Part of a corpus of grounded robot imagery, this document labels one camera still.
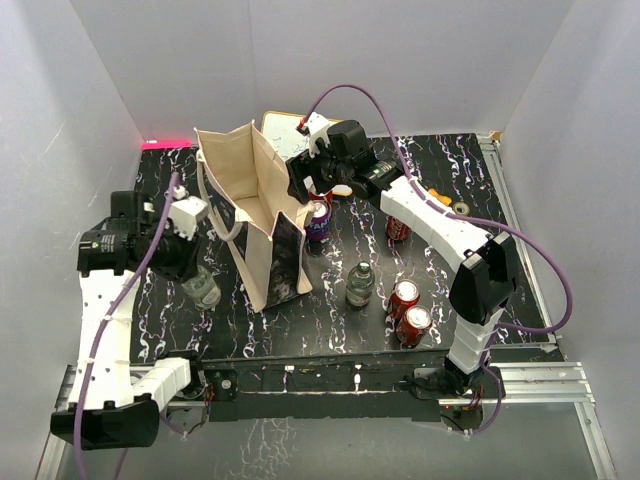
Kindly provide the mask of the purple Fanta can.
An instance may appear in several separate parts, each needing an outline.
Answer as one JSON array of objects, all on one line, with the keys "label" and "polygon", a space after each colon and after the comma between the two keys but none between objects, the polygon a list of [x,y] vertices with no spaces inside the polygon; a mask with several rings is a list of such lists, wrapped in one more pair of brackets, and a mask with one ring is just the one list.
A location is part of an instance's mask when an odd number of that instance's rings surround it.
[{"label": "purple Fanta can", "polygon": [[313,201],[312,216],[305,227],[310,242],[321,242],[329,235],[331,210],[324,201]]}]

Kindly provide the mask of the cream canvas tote bag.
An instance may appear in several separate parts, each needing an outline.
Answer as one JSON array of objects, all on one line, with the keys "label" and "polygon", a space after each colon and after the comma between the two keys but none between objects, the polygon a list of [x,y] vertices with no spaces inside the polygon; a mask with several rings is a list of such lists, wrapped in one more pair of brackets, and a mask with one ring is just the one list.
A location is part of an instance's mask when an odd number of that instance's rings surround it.
[{"label": "cream canvas tote bag", "polygon": [[253,122],[229,133],[195,133],[199,193],[217,237],[229,247],[252,310],[310,292],[302,258],[312,204],[288,195],[284,160]]}]

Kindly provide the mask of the clear glass bottle green cap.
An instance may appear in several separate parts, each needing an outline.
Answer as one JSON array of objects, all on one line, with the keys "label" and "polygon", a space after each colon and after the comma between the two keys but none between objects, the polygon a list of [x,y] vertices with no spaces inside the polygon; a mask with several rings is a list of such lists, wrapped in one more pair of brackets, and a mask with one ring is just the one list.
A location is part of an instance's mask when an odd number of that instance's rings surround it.
[{"label": "clear glass bottle green cap", "polygon": [[184,292],[195,305],[203,310],[213,310],[221,300],[221,289],[210,270],[202,265],[197,266],[197,273],[181,284]]}]

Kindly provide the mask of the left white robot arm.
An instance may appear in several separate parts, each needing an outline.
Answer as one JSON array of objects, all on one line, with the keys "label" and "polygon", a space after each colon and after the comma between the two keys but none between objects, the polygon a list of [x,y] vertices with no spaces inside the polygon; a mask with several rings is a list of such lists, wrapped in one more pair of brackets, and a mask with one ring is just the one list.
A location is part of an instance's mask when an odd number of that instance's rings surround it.
[{"label": "left white robot arm", "polygon": [[194,399],[204,392],[207,376],[193,350],[161,355],[137,382],[130,371],[140,278],[149,271],[176,283],[196,276],[203,210],[199,198],[187,197],[162,215],[149,195],[117,191],[109,216],[82,235],[80,347],[68,404],[50,417],[56,437],[83,450],[149,447],[168,403],[178,393]]}]

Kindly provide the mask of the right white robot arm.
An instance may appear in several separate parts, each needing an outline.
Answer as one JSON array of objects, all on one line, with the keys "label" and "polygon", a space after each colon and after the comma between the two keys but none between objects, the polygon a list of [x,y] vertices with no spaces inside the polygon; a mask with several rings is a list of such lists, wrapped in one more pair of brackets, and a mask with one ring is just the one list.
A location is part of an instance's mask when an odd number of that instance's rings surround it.
[{"label": "right white robot arm", "polygon": [[466,397],[478,389],[490,342],[517,288],[518,253],[506,231],[493,236],[458,217],[406,172],[400,160],[376,157],[361,124],[332,123],[316,113],[298,132],[308,147],[286,162],[288,193],[301,202],[337,185],[396,218],[418,234],[448,263],[455,277],[449,302],[456,313],[454,340],[445,357],[447,388]]}]

